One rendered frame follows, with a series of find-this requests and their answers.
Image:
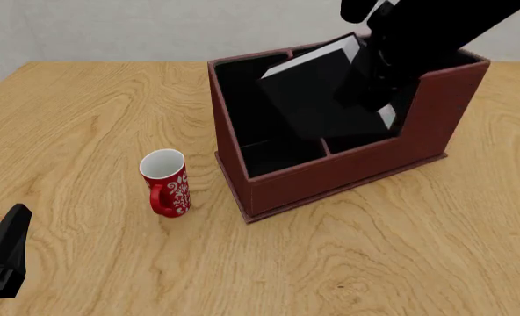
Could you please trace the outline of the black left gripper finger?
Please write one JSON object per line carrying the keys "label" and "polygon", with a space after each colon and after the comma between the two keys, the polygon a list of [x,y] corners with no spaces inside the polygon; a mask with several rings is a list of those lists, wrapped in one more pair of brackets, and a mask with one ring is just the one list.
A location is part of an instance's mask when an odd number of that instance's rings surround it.
{"label": "black left gripper finger", "polygon": [[14,205],[0,222],[0,266],[26,272],[25,240],[32,212],[22,204]]}

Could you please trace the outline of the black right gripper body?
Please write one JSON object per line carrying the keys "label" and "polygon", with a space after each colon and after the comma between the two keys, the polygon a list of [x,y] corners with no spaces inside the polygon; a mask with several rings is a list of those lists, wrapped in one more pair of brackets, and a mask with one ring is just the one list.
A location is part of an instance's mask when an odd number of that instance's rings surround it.
{"label": "black right gripper body", "polygon": [[393,94],[422,70],[419,52],[423,40],[415,32],[372,30],[366,41],[369,54],[367,94]]}

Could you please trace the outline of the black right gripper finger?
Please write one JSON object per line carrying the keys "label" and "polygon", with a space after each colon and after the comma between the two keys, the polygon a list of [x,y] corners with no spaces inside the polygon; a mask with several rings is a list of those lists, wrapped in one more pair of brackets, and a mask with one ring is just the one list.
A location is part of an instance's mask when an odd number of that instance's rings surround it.
{"label": "black right gripper finger", "polygon": [[362,46],[335,93],[336,99],[344,107],[355,105],[377,111],[388,104],[392,95],[392,67],[373,45]]}

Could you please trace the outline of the red-brown desk caddy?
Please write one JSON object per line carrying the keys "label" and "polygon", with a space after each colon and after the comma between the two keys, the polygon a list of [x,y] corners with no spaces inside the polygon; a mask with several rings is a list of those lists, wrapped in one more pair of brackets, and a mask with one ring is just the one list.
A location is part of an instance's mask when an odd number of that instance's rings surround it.
{"label": "red-brown desk caddy", "polygon": [[316,48],[308,44],[207,63],[215,156],[248,223],[442,159],[490,65],[466,50],[436,63],[395,100],[398,117],[384,136],[301,140],[256,79],[269,66]]}

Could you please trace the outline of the black book with white pages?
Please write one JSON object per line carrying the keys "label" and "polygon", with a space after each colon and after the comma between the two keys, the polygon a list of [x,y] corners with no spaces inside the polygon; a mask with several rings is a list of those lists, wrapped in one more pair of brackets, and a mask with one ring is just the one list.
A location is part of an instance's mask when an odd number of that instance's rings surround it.
{"label": "black book with white pages", "polygon": [[323,44],[266,70],[257,84],[301,139],[386,139],[396,114],[344,107],[335,93],[363,45],[354,34]]}

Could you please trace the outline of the red mug with white pattern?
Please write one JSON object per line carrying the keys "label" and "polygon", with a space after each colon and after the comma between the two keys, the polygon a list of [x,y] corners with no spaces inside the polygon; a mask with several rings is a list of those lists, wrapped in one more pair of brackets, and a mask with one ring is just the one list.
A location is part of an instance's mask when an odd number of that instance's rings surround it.
{"label": "red mug with white pattern", "polygon": [[176,149],[159,149],[144,157],[139,171],[149,188],[152,210],[177,218],[190,210],[190,189],[185,157]]}

